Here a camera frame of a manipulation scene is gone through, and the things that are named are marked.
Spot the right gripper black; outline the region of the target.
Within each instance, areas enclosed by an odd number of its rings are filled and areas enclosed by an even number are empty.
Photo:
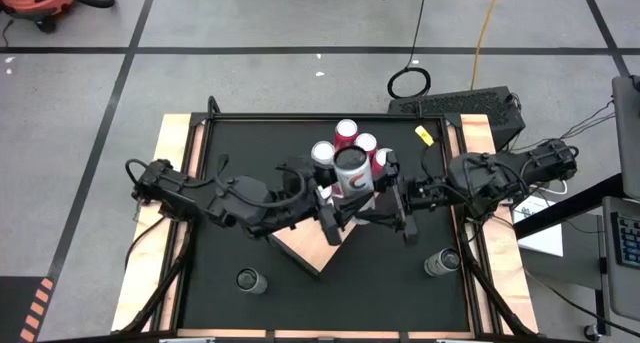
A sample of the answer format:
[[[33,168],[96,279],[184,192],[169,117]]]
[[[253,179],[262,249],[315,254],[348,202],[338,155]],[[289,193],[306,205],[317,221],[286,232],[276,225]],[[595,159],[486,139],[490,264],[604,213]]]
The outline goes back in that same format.
[[[387,193],[391,207],[389,213],[374,210],[360,211],[357,218],[373,224],[394,228],[400,232],[406,246],[415,245],[419,230],[414,218],[418,210],[430,210],[448,203],[446,185],[436,184],[434,179],[411,178],[406,180],[393,151],[387,153],[387,167],[374,175],[374,189]]]

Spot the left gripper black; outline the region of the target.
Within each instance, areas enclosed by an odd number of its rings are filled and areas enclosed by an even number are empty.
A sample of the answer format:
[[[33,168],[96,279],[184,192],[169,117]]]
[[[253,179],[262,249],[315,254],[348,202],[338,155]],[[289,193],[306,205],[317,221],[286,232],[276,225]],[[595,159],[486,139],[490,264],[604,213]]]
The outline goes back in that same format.
[[[291,203],[285,209],[298,218],[317,216],[317,185],[322,188],[334,184],[334,168],[331,164],[312,163],[303,156],[288,157],[281,165],[282,192],[280,196]],[[342,243],[340,232],[356,214],[369,203],[370,198],[335,198],[332,203],[319,206],[319,222],[330,246]]]

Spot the white Celsius can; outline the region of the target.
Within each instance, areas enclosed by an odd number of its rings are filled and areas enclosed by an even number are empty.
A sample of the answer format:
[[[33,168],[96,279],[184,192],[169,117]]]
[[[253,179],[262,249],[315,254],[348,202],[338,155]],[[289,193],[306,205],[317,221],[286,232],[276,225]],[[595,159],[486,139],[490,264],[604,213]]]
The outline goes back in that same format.
[[[363,148],[349,146],[340,149],[334,155],[333,167],[344,197],[374,190],[370,159]]]
[[[247,267],[241,269],[236,275],[236,286],[245,293],[260,295],[266,292],[268,281],[264,275]]]
[[[459,269],[461,258],[452,248],[445,248],[431,255],[424,261],[424,271],[432,277],[442,276]]]

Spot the red soda can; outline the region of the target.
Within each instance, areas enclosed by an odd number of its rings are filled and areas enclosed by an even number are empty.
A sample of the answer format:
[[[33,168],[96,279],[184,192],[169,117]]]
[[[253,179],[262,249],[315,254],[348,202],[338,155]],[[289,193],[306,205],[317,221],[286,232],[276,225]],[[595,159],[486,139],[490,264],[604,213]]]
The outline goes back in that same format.
[[[378,142],[371,133],[361,133],[355,139],[355,144],[361,147],[373,159],[378,150]]]
[[[334,146],[337,150],[352,146],[358,137],[358,125],[351,119],[339,121],[335,127]]]
[[[387,162],[387,155],[389,152],[392,152],[390,148],[380,148],[376,151],[372,160],[372,176],[374,178],[378,178],[384,171],[384,167]]]

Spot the black table mat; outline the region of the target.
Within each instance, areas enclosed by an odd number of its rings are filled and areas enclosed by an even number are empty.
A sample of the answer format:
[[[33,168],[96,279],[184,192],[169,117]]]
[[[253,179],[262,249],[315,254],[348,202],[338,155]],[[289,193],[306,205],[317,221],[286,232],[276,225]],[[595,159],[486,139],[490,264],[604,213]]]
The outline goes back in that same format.
[[[213,126],[206,177],[218,157],[229,154],[222,178],[240,175],[279,189],[273,168],[288,157],[309,155],[312,146],[333,138],[336,121],[218,122]],[[438,122],[358,120],[382,148],[395,151],[405,178],[444,172],[442,146],[423,153],[415,133],[422,124],[439,137]],[[195,234],[195,256],[180,310],[183,329],[283,329],[469,332],[461,271],[429,277],[423,262],[443,248],[455,247],[451,210],[441,207],[414,215],[416,245],[380,225],[357,226],[316,277],[264,240],[251,240],[239,226],[222,229],[205,222]],[[235,283],[242,268],[254,268],[268,281],[260,295],[241,292]]]

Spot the white paper sheet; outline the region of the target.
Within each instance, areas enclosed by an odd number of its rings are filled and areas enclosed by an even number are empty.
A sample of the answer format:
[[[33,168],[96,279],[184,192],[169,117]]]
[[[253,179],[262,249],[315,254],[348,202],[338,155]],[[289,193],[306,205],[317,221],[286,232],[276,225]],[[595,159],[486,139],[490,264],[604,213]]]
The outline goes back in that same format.
[[[512,210],[514,225],[517,226],[520,221],[544,210],[550,205],[553,205],[553,202],[546,201],[544,198],[535,195],[528,197]],[[525,238],[519,238],[518,244],[520,248],[556,257],[564,256],[562,227],[560,225],[552,226]]]

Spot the black metal beam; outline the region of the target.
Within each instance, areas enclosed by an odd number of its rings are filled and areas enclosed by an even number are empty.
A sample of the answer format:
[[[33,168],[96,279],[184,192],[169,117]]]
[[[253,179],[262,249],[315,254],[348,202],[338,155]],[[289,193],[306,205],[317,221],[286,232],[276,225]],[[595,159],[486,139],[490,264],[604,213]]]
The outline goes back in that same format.
[[[595,209],[605,197],[623,198],[623,177],[613,175],[573,196],[547,207],[514,225],[517,239],[522,239]]]

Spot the dark computer keyboard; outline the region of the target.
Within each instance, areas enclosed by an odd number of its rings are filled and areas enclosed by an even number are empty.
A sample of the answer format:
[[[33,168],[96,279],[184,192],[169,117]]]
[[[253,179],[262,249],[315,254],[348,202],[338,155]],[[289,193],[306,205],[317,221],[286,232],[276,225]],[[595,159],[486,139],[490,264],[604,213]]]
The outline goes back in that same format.
[[[640,220],[614,212],[611,224],[617,263],[640,269]]]

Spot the light grey computer tower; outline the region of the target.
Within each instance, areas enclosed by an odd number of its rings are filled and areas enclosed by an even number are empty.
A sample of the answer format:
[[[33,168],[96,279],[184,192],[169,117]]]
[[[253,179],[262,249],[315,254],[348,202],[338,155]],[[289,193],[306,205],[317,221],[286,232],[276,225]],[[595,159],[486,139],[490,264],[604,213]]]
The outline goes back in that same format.
[[[612,80],[623,191],[640,201],[640,75]]]

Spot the grey desk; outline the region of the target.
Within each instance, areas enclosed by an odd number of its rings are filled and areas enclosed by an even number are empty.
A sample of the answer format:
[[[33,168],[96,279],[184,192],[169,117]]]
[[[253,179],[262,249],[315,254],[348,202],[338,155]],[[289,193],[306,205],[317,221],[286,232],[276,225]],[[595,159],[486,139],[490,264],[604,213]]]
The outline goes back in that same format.
[[[602,210],[611,308],[619,316],[640,321],[640,269],[617,263],[611,224],[611,214],[614,212],[640,220],[640,203],[605,197],[602,200]]]

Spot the black orange striped floor mat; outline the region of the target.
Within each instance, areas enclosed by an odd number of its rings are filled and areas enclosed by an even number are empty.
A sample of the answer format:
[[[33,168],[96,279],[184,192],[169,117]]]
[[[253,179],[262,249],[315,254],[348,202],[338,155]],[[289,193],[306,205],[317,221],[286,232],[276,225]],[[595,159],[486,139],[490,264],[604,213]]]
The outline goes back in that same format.
[[[0,276],[0,343],[35,343],[55,282],[50,277]]]

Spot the orange shop vacuum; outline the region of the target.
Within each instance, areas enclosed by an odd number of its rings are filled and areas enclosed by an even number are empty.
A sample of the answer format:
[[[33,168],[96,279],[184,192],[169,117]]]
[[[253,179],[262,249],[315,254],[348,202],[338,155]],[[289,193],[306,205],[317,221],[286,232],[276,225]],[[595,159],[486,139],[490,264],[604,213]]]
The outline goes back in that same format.
[[[0,0],[0,12],[13,19],[33,22],[43,33],[56,30],[56,18],[73,5],[73,0]]]

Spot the wooden shelf with black frame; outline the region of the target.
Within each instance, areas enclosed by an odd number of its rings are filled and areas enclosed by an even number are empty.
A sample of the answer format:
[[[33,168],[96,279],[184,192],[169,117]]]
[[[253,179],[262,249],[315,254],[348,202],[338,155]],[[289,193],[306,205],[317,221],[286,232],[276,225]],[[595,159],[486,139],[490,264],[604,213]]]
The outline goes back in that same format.
[[[284,228],[270,234],[267,239],[309,274],[320,276],[339,249],[346,246],[356,227],[359,224],[351,220],[339,231],[342,243],[338,246],[328,244],[320,223],[313,218],[300,221],[294,229]]]

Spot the black aluminium table frame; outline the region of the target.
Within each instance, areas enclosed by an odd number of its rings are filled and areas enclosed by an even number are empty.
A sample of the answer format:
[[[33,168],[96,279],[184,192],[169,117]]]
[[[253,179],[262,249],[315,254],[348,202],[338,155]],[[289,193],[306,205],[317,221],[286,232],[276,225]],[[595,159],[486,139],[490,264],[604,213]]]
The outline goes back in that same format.
[[[155,157],[175,160],[178,167],[195,176],[204,170],[206,140],[213,125],[224,120],[240,121],[329,121],[341,119],[339,113],[189,113],[167,114],[162,120]],[[452,154],[458,155],[464,149],[473,152],[494,149],[490,121],[483,114],[455,114],[444,116],[444,136]],[[136,219],[135,235],[141,239],[134,249],[130,266],[125,270],[113,329],[122,330],[143,308],[143,300],[150,297],[162,279],[167,277],[169,267],[175,263],[180,249],[186,245],[187,223],[163,221],[157,231],[150,229],[153,218],[158,215],[159,206],[150,203],[142,207]],[[507,306],[519,316],[523,324],[531,329],[537,327],[524,267],[519,251],[513,223],[507,208],[498,209],[484,228],[479,242],[475,243],[474,254],[484,264],[486,273]],[[481,340],[497,334],[507,342],[515,337],[505,319],[499,317],[496,306],[490,302],[478,279],[465,275],[463,282],[465,299],[468,304],[466,318],[469,329],[466,332],[445,331],[405,331],[393,330],[287,330],[287,329],[182,329],[179,327],[181,304],[186,297],[185,275],[179,273],[172,278],[161,302],[152,311],[142,329],[147,333],[172,333],[179,338],[206,338],[217,342],[224,340],[263,340],[278,343],[285,340],[315,342],[331,341],[381,341],[396,343],[418,343]]]

